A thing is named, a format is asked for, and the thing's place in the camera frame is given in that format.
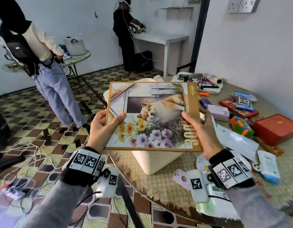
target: pink box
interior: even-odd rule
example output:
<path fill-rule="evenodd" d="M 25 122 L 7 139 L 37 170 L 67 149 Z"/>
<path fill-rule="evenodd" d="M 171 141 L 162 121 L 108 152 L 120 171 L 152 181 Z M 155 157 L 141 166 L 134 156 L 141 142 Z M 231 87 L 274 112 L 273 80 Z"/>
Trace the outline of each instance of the pink box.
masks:
<path fill-rule="evenodd" d="M 208 105 L 208 111 L 211 112 L 215 120 L 228 122 L 229 121 L 229 110 L 226 107 L 217 105 Z"/>

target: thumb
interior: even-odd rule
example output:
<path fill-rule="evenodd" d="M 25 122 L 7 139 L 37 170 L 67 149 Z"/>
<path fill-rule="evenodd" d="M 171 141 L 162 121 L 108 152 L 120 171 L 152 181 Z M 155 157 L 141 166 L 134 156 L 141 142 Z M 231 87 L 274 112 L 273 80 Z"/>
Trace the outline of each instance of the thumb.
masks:
<path fill-rule="evenodd" d="M 107 127 L 109 128 L 110 132 L 113 133 L 117 126 L 126 118 L 126 113 L 119 114 Z"/>
<path fill-rule="evenodd" d="M 194 118 L 192 118 L 187 112 L 183 111 L 182 112 L 182 117 L 189 122 L 192 126 L 194 126 L 194 128 L 197 130 L 200 128 L 200 126 L 202 125 L 201 122 L 196 121 Z"/>

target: hand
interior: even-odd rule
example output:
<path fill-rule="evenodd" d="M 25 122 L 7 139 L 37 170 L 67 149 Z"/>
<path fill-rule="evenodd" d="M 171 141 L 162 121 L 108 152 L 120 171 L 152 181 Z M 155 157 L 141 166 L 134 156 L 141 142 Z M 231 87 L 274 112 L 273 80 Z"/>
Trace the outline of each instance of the hand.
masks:
<path fill-rule="evenodd" d="M 56 60 L 57 60 L 58 62 L 62 62 L 62 61 L 63 61 L 63 56 L 61 56 L 61 55 L 57 55 L 57 56 L 56 56 Z"/>
<path fill-rule="evenodd" d="M 202 144 L 204 151 L 203 155 L 210 159 L 212 156 L 223 150 L 224 147 L 216 136 L 211 113 L 203 108 L 200 108 L 200 112 L 205 115 L 204 124 L 200 121 L 196 121 L 186 112 L 182 112 L 182 116 L 187 122 L 194 126 L 197 136 Z"/>
<path fill-rule="evenodd" d="M 106 119 L 102 117 L 105 117 L 106 111 L 107 109 L 99 111 L 91 122 L 90 138 L 87 146 L 98 152 L 104 149 L 117 126 L 126 118 L 126 113 L 122 113 L 111 123 L 104 126 Z"/>

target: white table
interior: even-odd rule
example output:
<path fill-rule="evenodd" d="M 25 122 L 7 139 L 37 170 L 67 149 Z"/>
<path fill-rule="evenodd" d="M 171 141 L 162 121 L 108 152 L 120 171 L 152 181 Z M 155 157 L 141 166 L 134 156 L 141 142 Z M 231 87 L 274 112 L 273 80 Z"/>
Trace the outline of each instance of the white table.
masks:
<path fill-rule="evenodd" d="M 159 32 L 148 32 L 141 34 L 133 34 L 134 39 L 139 39 L 148 42 L 154 42 L 164 45 L 164 77 L 168 74 L 168 57 L 170 44 L 174 42 L 181 42 L 189 39 L 189 36 L 178 34 L 166 34 Z"/>

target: yellow flower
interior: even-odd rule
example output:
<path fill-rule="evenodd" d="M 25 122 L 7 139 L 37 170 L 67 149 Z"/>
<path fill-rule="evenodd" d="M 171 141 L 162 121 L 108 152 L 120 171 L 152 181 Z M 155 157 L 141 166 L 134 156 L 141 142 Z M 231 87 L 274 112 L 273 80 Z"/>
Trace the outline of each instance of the yellow flower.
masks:
<path fill-rule="evenodd" d="M 124 133 L 124 124 L 123 123 L 119 124 L 118 129 L 120 133 Z"/>
<path fill-rule="evenodd" d="M 118 140 L 121 142 L 126 142 L 124 139 L 124 134 L 122 134 L 122 133 L 118 134 Z"/>
<path fill-rule="evenodd" d="M 139 131 L 144 131 L 145 129 L 146 129 L 146 121 L 144 121 L 144 120 L 140 120 L 139 122 L 138 122 L 138 130 Z"/>
<path fill-rule="evenodd" d="M 134 125 L 133 125 L 133 123 L 128 123 L 127 125 L 126 125 L 126 128 L 127 128 L 127 133 L 129 134 L 129 135 L 131 135 L 132 133 L 133 133 L 133 130 L 134 130 Z"/>

